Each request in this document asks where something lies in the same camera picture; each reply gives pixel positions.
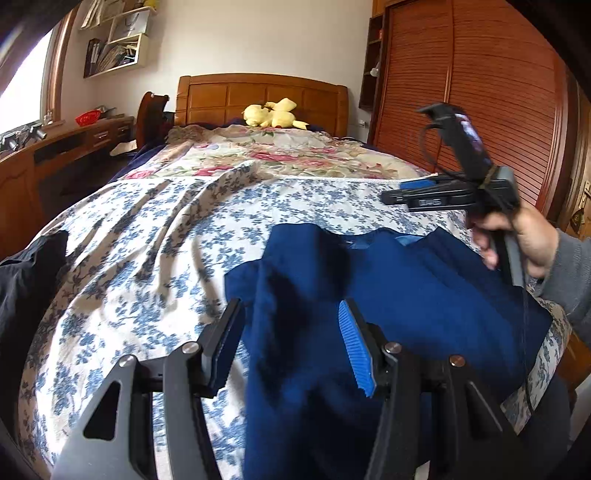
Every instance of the metal screw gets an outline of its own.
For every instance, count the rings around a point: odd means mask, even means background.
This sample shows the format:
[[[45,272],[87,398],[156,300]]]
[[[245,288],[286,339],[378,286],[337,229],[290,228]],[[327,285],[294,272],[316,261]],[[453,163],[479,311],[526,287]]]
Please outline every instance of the metal screw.
[[[197,342],[187,342],[183,345],[183,353],[190,354],[196,353],[201,350],[201,345]]]
[[[388,342],[384,346],[384,349],[391,355],[396,355],[402,351],[402,345],[400,345],[398,342]]]
[[[128,365],[132,365],[135,362],[135,357],[133,355],[125,355],[119,359],[119,366],[120,367],[127,367]]]
[[[452,366],[458,367],[458,368],[466,365],[466,359],[464,357],[462,357],[461,355],[452,355],[449,358],[449,362],[452,364]]]

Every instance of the red bowl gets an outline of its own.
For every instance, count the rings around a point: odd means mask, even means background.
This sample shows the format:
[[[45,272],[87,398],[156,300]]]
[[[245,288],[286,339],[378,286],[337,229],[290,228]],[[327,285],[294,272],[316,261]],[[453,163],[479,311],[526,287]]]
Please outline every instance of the red bowl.
[[[91,110],[76,117],[76,123],[81,127],[88,127],[96,123],[100,117],[100,110]]]

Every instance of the black cable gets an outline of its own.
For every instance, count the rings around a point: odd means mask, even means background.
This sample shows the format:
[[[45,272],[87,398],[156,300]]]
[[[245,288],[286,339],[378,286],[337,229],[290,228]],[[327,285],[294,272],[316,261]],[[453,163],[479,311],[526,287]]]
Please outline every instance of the black cable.
[[[513,229],[514,232],[517,232],[517,230],[515,229],[515,224],[513,221],[513,217],[514,217],[514,213],[513,211],[503,202],[503,200],[494,192],[494,190],[492,190],[491,188],[488,187],[488,185],[478,185],[475,184],[469,180],[466,180],[463,177],[460,177],[459,175],[457,175],[456,173],[449,171],[446,168],[443,168],[442,166],[437,164],[437,161],[431,156],[431,154],[427,151],[427,147],[425,145],[425,138],[427,135],[427,131],[431,130],[433,128],[439,128],[437,125],[435,124],[429,124],[425,127],[423,127],[418,135],[418,142],[419,145],[421,147],[421,150],[423,152],[423,156],[425,157],[425,160],[427,160],[427,162],[429,162],[430,164],[432,164],[435,169],[440,170],[443,174],[449,176],[450,178],[453,178],[455,180],[459,180],[461,182],[463,182],[465,185],[469,186],[474,192],[482,187],[482,189],[488,193],[488,195],[490,195],[490,197],[495,201],[495,203],[498,205],[498,207],[501,209],[501,212],[507,217],[507,219],[509,220],[510,224],[511,224],[511,228]],[[530,392],[530,373],[527,370],[527,346],[525,343],[525,334],[526,331],[528,330],[528,324],[529,324],[529,304],[528,304],[528,299],[527,299],[527,289],[526,289],[526,285],[527,285],[527,276],[525,274],[525,262],[524,262],[524,256],[523,256],[523,252],[521,252],[521,249],[519,250],[519,260],[521,261],[521,273],[522,273],[522,281],[523,281],[523,288],[522,288],[522,298],[523,298],[523,328],[521,329],[521,338],[519,339],[520,344],[521,344],[521,350],[522,350],[522,367],[524,370],[524,374],[525,374],[525,401],[527,403],[527,408],[530,410],[530,416],[532,416],[534,414],[534,407],[531,404],[531,392]]]
[[[507,217],[507,219],[509,220],[510,224],[511,224],[511,228],[513,229],[513,231],[515,232],[515,234],[517,234],[517,229],[515,228],[515,223],[514,223],[514,212],[512,210],[509,210],[507,208],[507,205],[505,205],[502,201],[501,198],[499,198],[497,196],[497,194],[494,192],[494,190],[490,189],[488,186],[484,186],[483,187],[484,190],[488,193],[488,195],[490,195],[490,197],[495,201],[495,203],[499,206],[499,208],[501,208],[501,212]],[[521,289],[522,291],[522,300],[523,300],[523,328],[521,329],[521,338],[519,339],[520,344],[521,344],[521,350],[523,353],[522,356],[522,367],[523,367],[523,371],[525,374],[525,402],[527,403],[527,408],[530,410],[530,416],[534,414],[534,407],[531,404],[531,391],[530,391],[530,373],[527,370],[527,345],[525,343],[525,334],[528,330],[528,324],[529,324],[529,304],[528,304],[528,299],[527,299],[527,276],[525,274],[525,259],[524,259],[524,255],[523,252],[521,251],[521,249],[519,249],[519,260],[521,261],[521,275],[522,275],[522,281],[523,281],[523,288]]]

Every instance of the wooden wardrobe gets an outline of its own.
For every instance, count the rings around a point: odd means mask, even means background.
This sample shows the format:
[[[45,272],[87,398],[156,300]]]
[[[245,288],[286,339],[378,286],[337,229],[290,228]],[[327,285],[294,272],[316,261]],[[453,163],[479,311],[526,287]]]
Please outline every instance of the wooden wardrobe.
[[[521,196],[557,217],[568,191],[569,75],[542,35],[505,0],[386,1],[376,111],[369,141],[428,171],[418,142],[421,106],[462,107]],[[457,170],[436,132],[427,151]]]

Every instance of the yellow plush toy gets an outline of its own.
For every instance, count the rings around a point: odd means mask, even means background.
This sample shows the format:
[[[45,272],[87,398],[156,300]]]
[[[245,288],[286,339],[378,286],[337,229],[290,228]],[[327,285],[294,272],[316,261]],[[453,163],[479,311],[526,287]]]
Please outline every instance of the yellow plush toy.
[[[264,107],[251,105],[244,110],[244,120],[250,127],[296,127],[306,130],[308,124],[299,122],[296,120],[296,116],[291,113],[295,107],[297,104],[289,98],[284,98],[278,103],[267,102]]]

